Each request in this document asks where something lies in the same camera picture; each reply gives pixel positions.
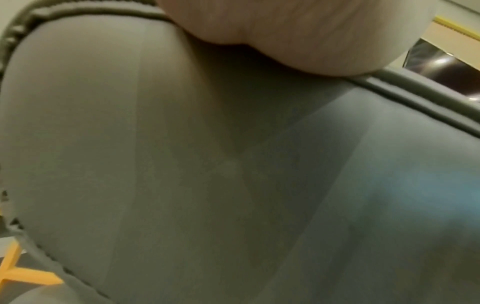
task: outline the dark screen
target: dark screen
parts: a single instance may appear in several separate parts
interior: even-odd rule
[[[480,102],[480,71],[420,39],[403,66]]]

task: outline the gray cushion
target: gray cushion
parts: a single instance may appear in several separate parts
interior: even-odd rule
[[[422,81],[45,23],[1,84],[9,227],[89,304],[467,302],[480,112]]]
[[[82,304],[66,285],[43,286],[32,289],[10,304]]]

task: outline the human skin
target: human skin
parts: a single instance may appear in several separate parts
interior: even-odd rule
[[[217,44],[248,44],[310,73],[380,69],[411,47],[437,0],[157,0],[180,26]]]

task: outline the yellow strip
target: yellow strip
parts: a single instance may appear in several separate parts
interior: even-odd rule
[[[456,24],[455,22],[453,21],[450,21],[448,19],[445,19],[443,17],[440,17],[440,16],[437,16],[435,17],[435,19],[433,20],[433,22],[435,23],[438,23],[439,25],[441,26],[444,26],[446,28],[449,28],[449,29],[452,29],[456,32],[459,32],[460,34],[462,35],[465,35],[469,38],[472,38],[472,39],[475,39],[477,41],[480,42],[480,34],[477,34],[475,33],[474,31],[470,30],[470,29],[466,29],[464,28],[463,26],[459,25],[459,24]]]

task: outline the skin crease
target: skin crease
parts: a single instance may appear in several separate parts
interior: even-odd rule
[[[408,50],[437,0],[158,0],[188,32],[217,44],[248,44],[314,74],[352,76]]]

